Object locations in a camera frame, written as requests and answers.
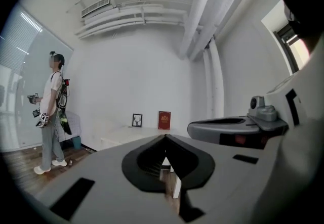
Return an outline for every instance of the glass wall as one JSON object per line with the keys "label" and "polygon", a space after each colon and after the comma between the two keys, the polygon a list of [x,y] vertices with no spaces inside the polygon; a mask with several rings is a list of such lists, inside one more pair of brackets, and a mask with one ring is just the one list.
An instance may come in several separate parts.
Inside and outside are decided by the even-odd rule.
{"label": "glass wall", "polygon": [[38,105],[27,95],[43,94],[51,74],[49,52],[65,57],[65,67],[72,50],[33,19],[19,5],[15,6],[0,37],[0,139],[2,150],[40,144],[41,130],[32,111]]}

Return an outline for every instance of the window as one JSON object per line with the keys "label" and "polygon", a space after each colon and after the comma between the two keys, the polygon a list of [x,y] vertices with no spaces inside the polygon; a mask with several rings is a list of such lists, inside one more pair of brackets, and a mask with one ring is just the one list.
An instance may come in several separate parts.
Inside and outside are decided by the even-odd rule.
{"label": "window", "polygon": [[289,24],[273,33],[285,52],[292,72],[295,73],[307,63],[309,52],[304,42],[294,33]]}

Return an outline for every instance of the black frame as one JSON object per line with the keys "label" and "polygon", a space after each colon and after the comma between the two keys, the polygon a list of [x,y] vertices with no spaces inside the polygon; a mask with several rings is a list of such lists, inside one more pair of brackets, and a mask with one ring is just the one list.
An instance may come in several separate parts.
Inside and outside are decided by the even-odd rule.
{"label": "black frame", "polygon": [[[141,125],[140,125],[140,126],[134,125],[134,116],[135,116],[135,115],[139,115],[139,116],[141,116]],[[142,122],[143,122],[143,114],[133,113],[133,118],[132,118],[132,127],[139,127],[139,128],[141,128],[141,127],[142,127]]]}
{"label": "black frame", "polygon": [[299,40],[299,37],[295,37],[294,39],[292,39],[289,43],[287,42],[289,39],[291,39],[295,34],[295,32],[293,31],[292,27],[287,24],[283,29],[281,29],[278,32],[274,32],[273,33],[274,36],[277,38],[277,40],[279,41],[287,59],[290,65],[290,68],[292,70],[292,73],[296,73],[297,71],[299,71],[299,67],[297,65],[295,56],[292,52],[292,50],[290,49],[290,45],[294,44],[296,41]]}

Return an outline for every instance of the picture frame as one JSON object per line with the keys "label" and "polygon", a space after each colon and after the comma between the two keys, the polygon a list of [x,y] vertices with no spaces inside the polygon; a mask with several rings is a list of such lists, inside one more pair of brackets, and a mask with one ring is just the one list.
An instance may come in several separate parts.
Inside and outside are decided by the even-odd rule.
{"label": "picture frame", "polygon": [[142,127],[143,114],[133,113],[132,127]]}

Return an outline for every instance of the air vent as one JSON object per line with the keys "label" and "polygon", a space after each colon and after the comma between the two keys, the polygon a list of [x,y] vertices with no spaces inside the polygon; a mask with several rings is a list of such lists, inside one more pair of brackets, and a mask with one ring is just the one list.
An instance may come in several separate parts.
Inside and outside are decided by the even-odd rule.
{"label": "air vent", "polygon": [[93,5],[83,9],[81,11],[81,17],[83,18],[84,16],[88,15],[89,13],[91,13],[101,7],[107,6],[107,5],[112,5],[114,7],[114,5],[111,4],[111,0],[100,0],[96,3],[94,3]]}

